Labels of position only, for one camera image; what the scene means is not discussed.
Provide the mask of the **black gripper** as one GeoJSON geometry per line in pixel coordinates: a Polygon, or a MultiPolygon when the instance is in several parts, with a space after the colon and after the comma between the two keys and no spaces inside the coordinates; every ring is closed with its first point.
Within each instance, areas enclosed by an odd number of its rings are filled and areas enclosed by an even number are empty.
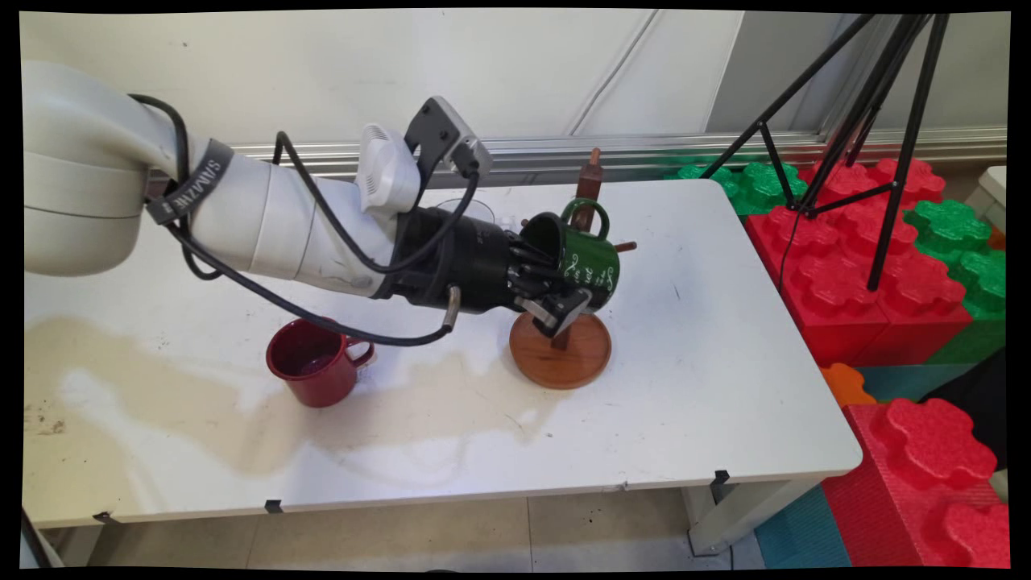
{"type": "Polygon", "coordinates": [[[586,287],[543,287],[518,278],[560,280],[559,259],[518,242],[500,226],[461,217],[441,242],[411,267],[384,276],[380,300],[398,295],[412,305],[444,309],[448,287],[461,291],[460,311],[504,307],[530,313],[539,334],[555,338],[588,312],[594,293],[586,287]]]}

